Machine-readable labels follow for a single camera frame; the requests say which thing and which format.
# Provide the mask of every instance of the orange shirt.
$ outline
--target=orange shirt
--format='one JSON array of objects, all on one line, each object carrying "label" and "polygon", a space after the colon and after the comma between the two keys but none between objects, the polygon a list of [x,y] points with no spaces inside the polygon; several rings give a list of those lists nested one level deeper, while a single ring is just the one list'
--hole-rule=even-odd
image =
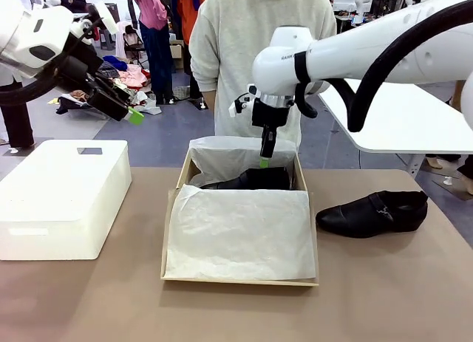
[{"label": "orange shirt", "polygon": [[177,5],[177,12],[180,14],[183,23],[184,42],[189,45],[192,30],[194,29],[195,21],[197,20],[197,11],[194,8],[192,0],[179,0]]}]

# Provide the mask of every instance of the open box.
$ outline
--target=open box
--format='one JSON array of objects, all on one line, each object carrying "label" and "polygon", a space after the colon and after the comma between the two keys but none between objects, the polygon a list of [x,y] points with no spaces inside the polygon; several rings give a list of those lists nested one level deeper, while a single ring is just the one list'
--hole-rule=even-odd
[{"label": "open box", "polygon": [[[174,206],[174,201],[179,194],[180,189],[190,183],[191,179],[200,173],[200,170],[195,165],[189,152],[187,153],[184,161],[184,166],[181,171],[177,187],[175,190],[169,193],[169,203],[166,211],[166,222],[163,240],[163,255],[161,261],[161,279],[164,281],[201,281],[201,282],[213,282],[213,283],[230,283],[230,284],[260,284],[260,285],[287,285],[287,286],[300,286],[300,287],[316,287],[319,285],[319,263],[317,256],[317,234],[316,234],[316,220],[313,214],[312,205],[310,205],[310,224],[311,234],[313,242],[313,255],[314,262],[316,264],[316,277],[307,279],[294,279],[284,281],[269,281],[269,280],[236,280],[236,279],[222,279],[222,278],[167,278],[166,275],[166,264],[168,258],[168,241],[169,241],[169,225],[171,221],[171,212]],[[294,175],[293,175],[293,187],[298,191],[307,192],[307,186],[302,173],[302,167],[299,162],[297,155],[294,160]]]}]

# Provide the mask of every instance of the pink shirt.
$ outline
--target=pink shirt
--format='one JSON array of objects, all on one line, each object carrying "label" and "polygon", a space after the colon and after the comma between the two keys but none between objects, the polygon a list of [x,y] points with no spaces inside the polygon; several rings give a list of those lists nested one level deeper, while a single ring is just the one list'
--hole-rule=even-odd
[{"label": "pink shirt", "polygon": [[135,0],[140,8],[140,21],[148,28],[162,30],[168,23],[168,13],[161,0]]}]

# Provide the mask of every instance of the black leather shoe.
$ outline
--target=black leather shoe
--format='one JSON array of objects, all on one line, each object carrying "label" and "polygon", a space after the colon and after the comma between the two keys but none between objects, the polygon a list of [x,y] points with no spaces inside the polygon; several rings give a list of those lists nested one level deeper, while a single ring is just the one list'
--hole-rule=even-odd
[{"label": "black leather shoe", "polygon": [[357,239],[416,231],[427,217],[427,200],[424,192],[383,191],[325,209],[316,221],[325,231]]},{"label": "black leather shoe", "polygon": [[283,167],[250,168],[235,179],[204,185],[202,189],[272,189],[289,191],[290,179],[289,173]]}]

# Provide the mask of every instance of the blue jeans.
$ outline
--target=blue jeans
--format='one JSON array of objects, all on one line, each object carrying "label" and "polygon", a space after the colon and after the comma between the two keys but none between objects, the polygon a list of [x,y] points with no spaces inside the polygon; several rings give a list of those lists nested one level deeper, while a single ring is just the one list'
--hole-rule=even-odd
[{"label": "blue jeans", "polygon": [[148,55],[151,88],[158,103],[173,98],[172,92],[172,54],[169,46],[169,27],[162,30],[148,28],[140,22],[141,37]]}]

